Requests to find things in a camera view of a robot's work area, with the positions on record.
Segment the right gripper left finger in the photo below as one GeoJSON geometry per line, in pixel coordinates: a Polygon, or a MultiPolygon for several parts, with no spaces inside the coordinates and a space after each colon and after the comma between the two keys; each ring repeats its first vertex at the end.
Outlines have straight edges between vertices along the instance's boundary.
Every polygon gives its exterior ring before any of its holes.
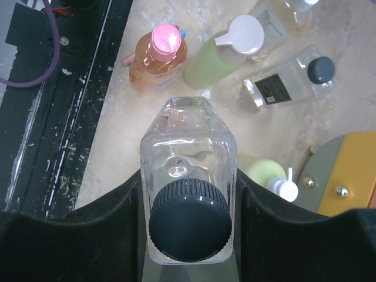
{"type": "Polygon", "coordinates": [[[1,213],[2,281],[140,281],[141,176],[61,218],[1,213]]]}

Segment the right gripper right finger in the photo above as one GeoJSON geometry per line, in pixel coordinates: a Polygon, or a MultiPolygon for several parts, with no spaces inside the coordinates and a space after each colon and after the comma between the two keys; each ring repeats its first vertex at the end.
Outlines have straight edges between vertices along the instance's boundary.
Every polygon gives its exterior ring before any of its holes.
{"type": "Polygon", "coordinates": [[[241,281],[374,281],[375,210],[334,217],[292,204],[237,173],[241,281]]]}

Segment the green pump lotion bottle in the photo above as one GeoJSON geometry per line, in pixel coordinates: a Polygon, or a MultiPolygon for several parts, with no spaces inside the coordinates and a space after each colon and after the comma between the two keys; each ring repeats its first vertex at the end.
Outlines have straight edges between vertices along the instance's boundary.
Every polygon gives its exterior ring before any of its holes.
{"type": "Polygon", "coordinates": [[[293,168],[261,157],[239,154],[237,165],[254,182],[292,203],[298,197],[298,187],[293,181],[293,168]]]}

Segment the clear square bottle front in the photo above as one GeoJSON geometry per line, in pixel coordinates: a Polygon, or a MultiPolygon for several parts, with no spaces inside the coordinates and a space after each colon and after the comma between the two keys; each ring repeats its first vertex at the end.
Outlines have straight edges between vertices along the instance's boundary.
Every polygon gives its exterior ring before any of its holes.
{"type": "Polygon", "coordinates": [[[209,101],[169,99],[140,142],[150,258],[216,264],[233,251],[237,145],[209,101]]]}

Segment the clear square bottle black label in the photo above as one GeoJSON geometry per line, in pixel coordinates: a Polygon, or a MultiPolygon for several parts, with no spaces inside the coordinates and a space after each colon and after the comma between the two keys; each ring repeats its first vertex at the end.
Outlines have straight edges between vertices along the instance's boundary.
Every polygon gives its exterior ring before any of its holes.
{"type": "Polygon", "coordinates": [[[320,100],[334,89],[334,61],[315,45],[253,72],[244,90],[258,110],[320,100]]]}

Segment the round-top mini drawer cabinet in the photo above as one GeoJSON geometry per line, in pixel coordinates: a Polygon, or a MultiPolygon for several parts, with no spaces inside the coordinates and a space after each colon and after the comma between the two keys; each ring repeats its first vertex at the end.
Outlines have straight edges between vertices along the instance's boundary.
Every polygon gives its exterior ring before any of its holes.
{"type": "Polygon", "coordinates": [[[312,146],[294,204],[325,216],[375,209],[375,132],[352,132],[312,146]]]}

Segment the red tipped pen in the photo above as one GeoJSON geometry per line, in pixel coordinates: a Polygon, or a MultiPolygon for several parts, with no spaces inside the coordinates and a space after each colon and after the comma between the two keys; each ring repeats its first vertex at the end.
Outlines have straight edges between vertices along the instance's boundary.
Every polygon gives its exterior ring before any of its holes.
{"type": "Polygon", "coordinates": [[[128,57],[124,58],[124,60],[122,61],[122,65],[128,66],[134,61],[134,59],[135,59],[135,53],[132,53],[128,57]]]}

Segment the green bottle white flip cap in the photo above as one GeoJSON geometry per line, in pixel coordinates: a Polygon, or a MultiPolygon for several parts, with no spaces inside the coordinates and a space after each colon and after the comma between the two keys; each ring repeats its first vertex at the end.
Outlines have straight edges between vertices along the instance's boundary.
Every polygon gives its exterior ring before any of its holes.
{"type": "Polygon", "coordinates": [[[238,15],[199,49],[184,70],[184,80],[192,88],[207,88],[238,70],[263,42],[260,21],[249,14],[238,15]]]}

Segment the orange bottle pink cap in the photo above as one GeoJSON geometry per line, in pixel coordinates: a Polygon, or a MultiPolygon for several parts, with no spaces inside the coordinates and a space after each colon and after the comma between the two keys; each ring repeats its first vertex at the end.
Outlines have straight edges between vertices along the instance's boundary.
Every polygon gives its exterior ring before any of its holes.
{"type": "Polygon", "coordinates": [[[130,65],[130,84],[139,92],[160,89],[179,73],[187,45],[177,27],[161,24],[140,38],[130,65]]]}

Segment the blue capped pen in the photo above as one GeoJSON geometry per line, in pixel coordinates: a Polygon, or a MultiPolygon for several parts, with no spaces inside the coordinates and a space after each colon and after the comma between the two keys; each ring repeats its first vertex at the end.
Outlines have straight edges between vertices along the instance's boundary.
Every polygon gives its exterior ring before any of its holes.
{"type": "Polygon", "coordinates": [[[182,36],[182,38],[185,38],[186,37],[186,31],[183,30],[183,29],[180,29],[179,27],[177,27],[179,32],[180,32],[180,35],[182,36]]]}

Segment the amber bottle white cap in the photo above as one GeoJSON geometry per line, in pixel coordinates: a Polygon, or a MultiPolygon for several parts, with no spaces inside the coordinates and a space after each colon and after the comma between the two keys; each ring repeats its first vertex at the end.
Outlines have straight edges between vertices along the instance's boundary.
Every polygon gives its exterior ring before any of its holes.
{"type": "Polygon", "coordinates": [[[269,53],[301,35],[312,22],[311,8],[317,1],[257,1],[249,14],[261,23],[264,43],[261,52],[269,53]]]}

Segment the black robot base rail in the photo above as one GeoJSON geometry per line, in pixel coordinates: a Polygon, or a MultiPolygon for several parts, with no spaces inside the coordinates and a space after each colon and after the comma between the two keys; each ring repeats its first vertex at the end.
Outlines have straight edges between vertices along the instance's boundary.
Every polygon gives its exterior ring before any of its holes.
{"type": "Polygon", "coordinates": [[[56,69],[1,85],[1,210],[47,219],[75,207],[131,1],[51,1],[56,69]]]}

